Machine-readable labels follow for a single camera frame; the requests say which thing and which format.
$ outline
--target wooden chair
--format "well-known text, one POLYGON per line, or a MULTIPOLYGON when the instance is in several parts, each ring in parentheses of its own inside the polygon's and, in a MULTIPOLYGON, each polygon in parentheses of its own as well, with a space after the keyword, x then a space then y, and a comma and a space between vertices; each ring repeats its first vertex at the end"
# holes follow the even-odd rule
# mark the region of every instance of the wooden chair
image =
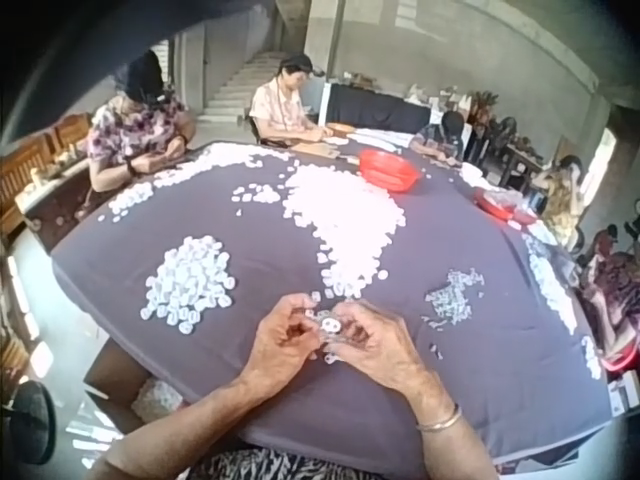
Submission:
POLYGON ((91 115, 79 113, 62 119, 53 129, 56 154, 84 140, 91 127, 91 115))
POLYGON ((0 162, 0 230, 3 235, 8 236, 23 220, 14 201, 16 196, 31 183, 31 169, 45 169, 53 163, 53 155, 46 135, 38 135, 33 139, 27 139, 24 145, 0 159, 0 162))

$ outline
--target red bowl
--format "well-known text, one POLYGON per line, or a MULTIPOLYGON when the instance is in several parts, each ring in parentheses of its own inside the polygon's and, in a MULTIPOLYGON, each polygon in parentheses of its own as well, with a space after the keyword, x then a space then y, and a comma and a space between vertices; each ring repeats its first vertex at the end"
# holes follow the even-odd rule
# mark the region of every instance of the red bowl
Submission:
POLYGON ((523 212, 522 210, 516 210, 513 212, 513 221, 519 223, 523 227, 527 227, 536 223, 538 221, 538 217, 523 212))
POLYGON ((499 220, 508 222, 513 218, 513 208, 502 208, 498 205, 494 205, 484 196, 485 190, 482 188, 476 188, 474 192, 474 199, 478 206, 487 212, 489 215, 496 217, 499 220))
POLYGON ((366 149, 358 158, 362 177, 390 192, 406 192, 420 177, 410 162, 393 153, 366 149))

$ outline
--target floral shirt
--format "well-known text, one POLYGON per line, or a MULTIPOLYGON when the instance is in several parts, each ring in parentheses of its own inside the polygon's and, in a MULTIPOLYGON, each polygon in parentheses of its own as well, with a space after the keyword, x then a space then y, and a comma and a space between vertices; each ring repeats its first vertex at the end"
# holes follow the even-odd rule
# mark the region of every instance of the floral shirt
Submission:
POLYGON ((184 105, 175 97, 167 105, 140 112, 121 113, 122 98, 115 97, 98 109, 89 130, 89 158, 120 165, 143 153, 164 151, 176 134, 176 121, 184 105))
POLYGON ((273 128, 288 130, 291 132, 303 132, 306 130, 306 114, 300 99, 300 93, 292 92, 287 99, 280 91, 278 81, 274 78, 268 83, 258 87, 253 95, 249 116, 268 120, 273 128))
POLYGON ((569 243, 580 220, 580 214, 571 213, 571 189, 562 183, 560 175, 554 175, 549 179, 547 206, 541 218, 558 243, 561 245, 569 243))

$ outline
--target cap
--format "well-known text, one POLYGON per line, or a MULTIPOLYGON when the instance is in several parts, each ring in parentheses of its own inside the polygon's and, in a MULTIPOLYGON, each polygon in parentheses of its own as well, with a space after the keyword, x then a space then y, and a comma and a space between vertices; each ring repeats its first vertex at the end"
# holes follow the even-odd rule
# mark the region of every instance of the cap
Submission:
POLYGON ((311 59, 305 53, 295 53, 280 62, 280 68, 297 67, 301 72, 307 74, 313 74, 317 77, 324 75, 324 72, 320 69, 314 69, 311 59))

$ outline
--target person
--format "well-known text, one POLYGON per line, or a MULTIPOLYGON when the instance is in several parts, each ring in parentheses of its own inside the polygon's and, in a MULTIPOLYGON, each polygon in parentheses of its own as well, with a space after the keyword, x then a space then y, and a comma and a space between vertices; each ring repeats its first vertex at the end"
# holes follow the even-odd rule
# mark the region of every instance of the person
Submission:
POLYGON ((576 226, 584 209, 580 184, 584 178, 581 160, 575 155, 562 158, 556 167, 532 179, 534 187, 547 191, 547 204, 540 218, 558 243, 569 246, 576 237, 576 226))
MULTIPOLYGON (((318 325, 304 316, 316 303, 306 294, 282 297, 259 323, 249 359, 229 384, 199 402, 143 426, 114 443, 94 464, 90 480, 374 479, 378 475, 250 447, 207 458, 210 447, 245 415, 278 393, 322 346, 318 325)), ((366 302, 333 309, 345 343, 328 349, 384 388, 403 396, 421 431, 425 467, 433 480, 497 479, 484 445, 462 417, 437 373, 425 366, 402 319, 366 302)))
POLYGON ((449 110, 442 115, 440 124, 430 123, 422 127, 409 143, 409 148, 421 155, 434 157, 450 165, 462 162, 464 143, 462 131, 464 117, 460 112, 449 110))
POLYGON ((603 356, 614 361, 640 335, 640 242, 633 254, 596 253, 584 272, 582 295, 603 356))
POLYGON ((318 142, 332 135, 307 118, 300 98, 300 87, 313 73, 311 59, 304 53, 280 62, 276 76, 261 85, 253 95, 249 116, 261 138, 318 142))
POLYGON ((148 50, 114 75, 116 96, 100 107, 87 137, 96 192, 118 189, 179 159, 195 135, 185 106, 166 91, 158 56, 148 50))
POLYGON ((593 242, 585 254, 586 263, 591 263, 596 255, 602 258, 609 257, 616 243, 618 243, 618 227, 612 223, 593 237, 593 242))

